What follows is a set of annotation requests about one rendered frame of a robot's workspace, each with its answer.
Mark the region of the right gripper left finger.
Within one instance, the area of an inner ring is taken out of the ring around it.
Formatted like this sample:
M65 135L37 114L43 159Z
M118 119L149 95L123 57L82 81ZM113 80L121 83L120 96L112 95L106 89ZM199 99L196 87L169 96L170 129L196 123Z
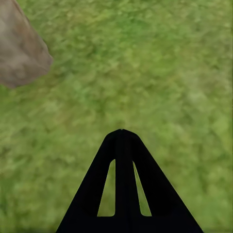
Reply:
M122 130L108 134L56 233L129 233ZM98 216L109 169L116 160L115 215Z

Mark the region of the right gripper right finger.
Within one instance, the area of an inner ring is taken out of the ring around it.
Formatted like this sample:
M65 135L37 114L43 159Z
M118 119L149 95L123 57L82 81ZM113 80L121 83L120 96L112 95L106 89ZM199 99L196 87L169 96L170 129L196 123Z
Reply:
M122 130L129 233L203 233L140 137ZM140 212L135 163L152 216Z

